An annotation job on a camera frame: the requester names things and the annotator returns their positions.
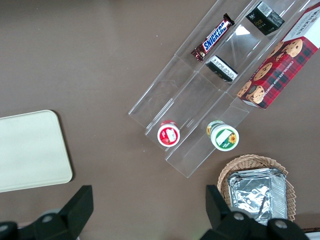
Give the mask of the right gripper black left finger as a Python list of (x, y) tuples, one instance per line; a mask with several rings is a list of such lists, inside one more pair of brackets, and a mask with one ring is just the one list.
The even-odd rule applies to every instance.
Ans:
[(75, 240), (94, 210), (93, 188), (83, 185), (58, 211), (40, 216), (18, 230), (20, 240)]

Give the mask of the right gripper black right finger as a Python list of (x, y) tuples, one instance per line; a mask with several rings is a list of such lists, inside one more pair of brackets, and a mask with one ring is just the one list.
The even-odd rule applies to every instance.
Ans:
[(263, 225), (240, 211), (231, 211), (216, 185), (207, 185), (205, 207), (211, 224), (203, 240), (307, 240), (305, 232), (287, 219)]

